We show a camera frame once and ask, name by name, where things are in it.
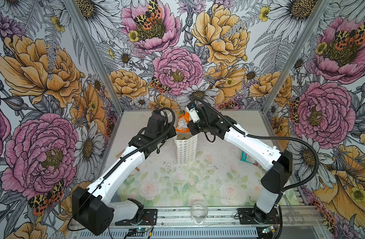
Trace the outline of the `orange snack packet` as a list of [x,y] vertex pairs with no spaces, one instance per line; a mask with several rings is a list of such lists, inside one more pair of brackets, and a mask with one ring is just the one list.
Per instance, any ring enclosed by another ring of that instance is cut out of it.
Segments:
[[175,112],[177,116],[177,123],[175,126],[175,130],[178,133],[190,133],[188,128],[188,123],[190,121],[190,115],[185,110],[178,110]]

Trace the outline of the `white paper bag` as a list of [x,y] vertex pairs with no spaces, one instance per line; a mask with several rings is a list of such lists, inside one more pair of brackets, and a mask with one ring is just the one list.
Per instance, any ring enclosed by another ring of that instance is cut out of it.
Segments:
[[176,132],[176,136],[173,139],[176,148],[176,163],[186,164],[194,162],[196,159],[198,135],[192,135],[191,132]]

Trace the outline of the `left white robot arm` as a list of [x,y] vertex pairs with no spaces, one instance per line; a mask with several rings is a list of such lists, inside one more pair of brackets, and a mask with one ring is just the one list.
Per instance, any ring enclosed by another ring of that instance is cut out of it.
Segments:
[[117,204],[111,204],[111,200],[136,167],[176,136],[174,123],[175,113],[171,108],[154,110],[147,126],[130,140],[116,162],[87,188],[78,187],[73,192],[72,218],[96,236],[109,229],[111,223],[141,223],[143,204],[132,198]]

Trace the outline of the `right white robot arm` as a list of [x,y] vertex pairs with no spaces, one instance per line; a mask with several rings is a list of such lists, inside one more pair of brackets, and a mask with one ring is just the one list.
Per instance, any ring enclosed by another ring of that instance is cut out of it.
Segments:
[[251,156],[266,171],[261,178],[262,192],[248,216],[258,223],[265,223],[282,198],[283,188],[291,177],[292,154],[265,144],[259,136],[249,134],[231,117],[222,115],[210,105],[190,102],[185,110],[189,113],[187,125],[192,135],[210,133],[227,141]]

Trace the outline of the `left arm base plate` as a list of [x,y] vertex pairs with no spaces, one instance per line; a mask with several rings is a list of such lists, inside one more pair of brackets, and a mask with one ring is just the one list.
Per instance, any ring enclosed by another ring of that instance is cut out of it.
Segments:
[[131,220],[123,220],[115,222],[116,226],[155,226],[157,224],[158,219],[158,209],[144,209],[142,218],[139,222],[136,222],[135,219]]

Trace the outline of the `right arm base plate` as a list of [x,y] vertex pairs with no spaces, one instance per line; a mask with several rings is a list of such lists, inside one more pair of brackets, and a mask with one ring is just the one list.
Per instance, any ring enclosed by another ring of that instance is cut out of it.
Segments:
[[241,225],[274,224],[281,222],[281,216],[277,208],[272,208],[269,213],[265,213],[258,208],[238,208],[238,219]]

